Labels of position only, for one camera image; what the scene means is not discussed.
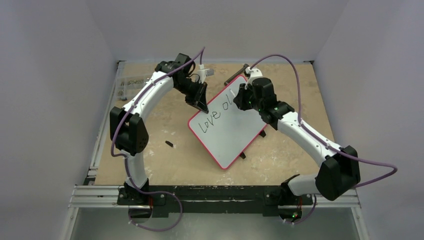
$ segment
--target black joint motor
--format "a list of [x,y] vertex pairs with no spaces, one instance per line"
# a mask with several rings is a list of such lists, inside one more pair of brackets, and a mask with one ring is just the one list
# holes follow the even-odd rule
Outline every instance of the black joint motor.
[[[185,54],[178,54],[175,61],[162,61],[154,69],[156,72],[170,73],[175,69],[181,67],[183,64],[189,62],[191,58]],[[185,95],[185,102],[194,108],[209,113],[208,105],[206,103],[206,82],[193,82],[190,78],[191,74],[196,68],[193,61],[192,64],[185,66],[183,69],[175,72],[171,77],[173,80],[173,87]]]
[[286,102],[277,100],[273,83],[269,78],[260,77],[253,80],[247,89],[246,84],[240,84],[234,103],[243,111],[255,109],[262,120],[275,130],[278,129],[278,120],[282,119],[283,115],[295,111]]
[[[351,146],[340,151],[358,157],[357,151]],[[326,157],[321,164],[315,185],[322,196],[334,201],[347,190],[354,188],[360,181],[359,162],[336,153]]]
[[[114,133],[125,114],[124,109],[116,106],[110,110],[110,140],[113,140]],[[115,146],[117,149],[127,151],[131,156],[134,156],[146,148],[149,142],[149,134],[143,119],[138,114],[130,113],[124,122],[116,136]]]

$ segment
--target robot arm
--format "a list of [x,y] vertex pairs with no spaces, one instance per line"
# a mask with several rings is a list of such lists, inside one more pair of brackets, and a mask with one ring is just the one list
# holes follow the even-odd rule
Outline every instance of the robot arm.
[[[212,69],[204,68],[201,65],[195,81],[190,78],[195,64],[182,68],[172,76],[164,77],[190,60],[189,56],[180,53],[175,61],[162,61],[156,66],[155,72],[144,88],[131,101],[125,104],[123,108],[114,107],[110,111],[110,132],[114,133],[127,113],[126,110],[133,106],[125,119],[126,124],[123,124],[119,130],[115,146],[128,157],[128,171],[137,188],[143,187],[147,181],[144,171],[143,150],[149,142],[149,134],[146,130],[145,121],[162,97],[175,88],[185,95],[187,104],[205,113],[209,112],[206,103],[206,88],[208,85],[204,80],[207,76],[214,74]],[[129,179],[125,182],[130,187],[133,186]]]
[[335,200],[360,181],[359,163],[335,153],[329,146],[357,157],[351,146],[342,148],[340,145],[325,138],[305,121],[302,124],[326,144],[317,141],[299,123],[298,113],[286,102],[278,101],[270,79],[262,77],[259,69],[248,67],[245,74],[249,78],[246,84],[239,86],[234,103],[240,110],[255,109],[262,120],[275,130],[289,136],[319,166],[318,174],[295,175],[283,182],[282,188],[286,198],[304,194],[321,194],[328,200]]

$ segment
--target metal frame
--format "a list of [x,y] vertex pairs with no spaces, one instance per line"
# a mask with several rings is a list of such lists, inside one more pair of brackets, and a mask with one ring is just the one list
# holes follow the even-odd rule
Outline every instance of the metal frame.
[[[148,205],[117,205],[119,185],[92,185],[75,186],[69,201],[65,226],[62,230],[61,240],[71,238],[78,210],[80,208],[123,208],[123,209],[149,209]],[[279,209],[296,208],[295,205],[279,206]],[[355,189],[348,190],[334,201],[329,201],[321,195],[316,196],[316,208],[350,208],[353,214],[356,230],[360,240],[369,240],[368,230],[361,213],[361,205]]]
[[[97,175],[97,169],[100,164],[100,159],[103,152],[104,143],[106,141],[109,111],[115,100],[116,81],[122,76],[125,67],[125,61],[118,63],[118,68],[115,75],[115,80],[110,92],[107,108],[100,125],[100,129],[95,142],[91,163],[88,169],[87,178],[94,178]],[[132,209],[149,209],[148,205],[117,205],[119,185],[82,185],[74,186],[72,196],[69,201],[66,219],[60,240],[70,240],[74,225],[80,208],[132,208]],[[279,206],[279,209],[296,208],[294,205]],[[304,205],[303,208],[311,208],[311,205]],[[355,226],[360,240],[369,240],[368,230],[364,222],[361,212],[361,205],[358,199],[358,194],[355,189],[348,190],[345,194],[337,198],[335,201],[329,201],[321,195],[316,195],[316,208],[350,208],[354,217]]]

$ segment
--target small black part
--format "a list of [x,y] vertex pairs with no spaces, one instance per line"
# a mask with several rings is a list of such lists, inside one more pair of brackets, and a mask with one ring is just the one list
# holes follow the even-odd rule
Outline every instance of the small black part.
[[248,67],[249,67],[248,64],[244,64],[240,70],[238,70],[236,73],[234,73],[224,82],[224,86],[227,86],[228,84],[230,84],[233,79],[235,79],[238,75],[241,75]]
[[265,138],[265,136],[267,135],[267,133],[265,132],[265,130],[262,130],[262,131],[260,131],[259,135],[260,135],[262,138]]
[[314,65],[314,60],[310,60],[310,61],[303,61],[304,63],[310,63],[311,65]]
[[246,76],[246,78],[250,78],[251,75],[250,75],[250,73],[246,72],[246,68],[244,69],[243,74],[244,74],[244,76]]
[[[280,214],[281,186],[175,186],[150,185],[142,188],[146,192],[166,191],[175,194],[182,202],[184,213],[204,214],[262,214],[264,217],[276,217]],[[118,205],[148,205],[149,195],[124,184],[119,189]],[[166,218],[169,213],[179,213],[180,205],[174,197],[161,193],[152,194],[153,218]],[[302,196],[303,205],[312,205],[312,200]],[[299,198],[285,201],[284,205],[299,203]]]
[[86,177],[84,179],[84,183],[82,185],[83,186],[88,186],[88,185],[90,185],[90,182],[94,182],[94,181],[96,181],[96,178],[95,177]]
[[[357,151],[351,146],[347,146],[341,151],[358,157]],[[334,201],[360,181],[359,163],[336,153],[332,157],[326,157],[326,160],[321,164],[315,185],[322,196]]]
[[301,209],[296,209],[296,208],[291,208],[291,209],[279,209],[279,217],[282,220],[289,220],[290,222],[295,222],[298,219],[302,218],[302,210]]
[[128,214],[131,219],[149,219],[152,215],[152,209],[128,209]]
[[247,89],[245,86],[245,83],[240,84],[237,96],[233,100],[237,108],[243,111],[255,109],[261,119],[275,130],[278,129],[278,120],[285,114],[295,111],[286,102],[277,100],[273,83],[269,78],[260,77],[253,80]]
[[[113,140],[114,133],[124,115],[124,109],[114,106],[110,110],[110,139]],[[116,137],[115,146],[119,150],[125,150],[134,156],[141,153],[149,142],[149,134],[147,132],[145,123],[138,115],[129,114],[125,119]]]
[[172,142],[170,142],[170,141],[165,141],[165,143],[166,144],[168,144],[171,148],[173,148],[174,147],[174,145],[172,144]]
[[[149,179],[141,188],[144,192],[149,192]],[[149,195],[143,195],[135,188],[124,182],[123,187],[118,188],[117,205],[134,206],[134,205],[149,205]]]
[[[156,72],[161,71],[168,74],[190,60],[191,58],[189,56],[180,53],[176,57],[175,61],[162,61],[154,70]],[[193,106],[204,113],[209,113],[208,105],[206,103],[206,88],[208,84],[206,82],[200,83],[192,81],[190,78],[190,68],[192,66],[195,65],[189,64],[171,76],[173,80],[173,87],[185,95],[185,102],[188,105]]]
[[190,77],[196,69],[196,62],[193,61],[191,65],[193,66],[193,69],[188,73],[188,75],[190,75]]
[[118,61],[116,62],[116,70],[118,70],[118,68],[119,68],[119,64],[120,64],[121,62],[126,62],[126,61],[125,61],[125,60],[118,60]]
[[204,83],[197,83],[197,82],[192,82],[190,80],[190,83],[197,85],[197,92],[195,93],[194,97],[192,97],[192,95],[186,95],[185,96],[185,102],[204,112],[204,113],[209,113],[209,109],[208,109],[208,104],[206,103],[206,88],[208,87],[208,84],[206,82]]

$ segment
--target black mounting bracket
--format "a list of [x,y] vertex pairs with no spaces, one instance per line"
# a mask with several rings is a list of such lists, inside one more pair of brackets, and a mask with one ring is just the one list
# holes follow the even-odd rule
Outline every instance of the black mounting bracket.
[[[270,186],[179,186],[149,185],[146,192],[166,191],[175,194],[181,201],[184,213],[209,214],[262,214],[264,217],[279,216],[279,206],[299,203],[298,196],[287,198],[281,185]],[[303,205],[312,205],[312,199],[301,196]],[[172,196],[158,193],[141,194],[127,184],[119,189],[117,204],[126,206],[152,204],[153,218],[166,218],[169,213],[179,213],[180,205]]]
[[[358,156],[357,151],[351,146],[340,151],[354,157]],[[359,162],[339,153],[325,158],[316,176],[315,185],[323,197],[334,201],[361,181]]]
[[246,68],[248,68],[249,65],[248,64],[244,64],[243,67],[238,70],[237,72],[235,72],[232,76],[230,76],[225,82],[224,82],[224,86],[227,86],[228,84],[231,83],[232,80],[234,80],[238,75],[241,75],[242,73],[244,73],[244,71],[246,70]]
[[[156,72],[170,73],[175,69],[181,67],[183,64],[189,62],[191,58],[185,54],[179,53],[175,61],[162,61],[154,69]],[[206,82],[193,82],[190,74],[194,71],[196,64],[189,64],[183,69],[175,72],[171,77],[173,80],[173,87],[185,95],[185,102],[194,108],[209,113],[208,105],[206,102]]]
[[[116,106],[110,110],[110,140],[113,140],[114,133],[125,114],[126,111],[124,109]],[[138,114],[130,113],[119,129],[115,142],[116,148],[125,150],[131,156],[134,156],[137,153],[141,153],[148,142],[149,134],[143,119]]]
[[242,151],[241,153],[240,153],[240,158],[242,158],[242,159],[246,159],[246,154],[245,154],[245,152],[244,151]]
[[265,130],[260,131],[259,136],[261,136],[262,138],[265,138],[267,136],[267,133],[265,132]]

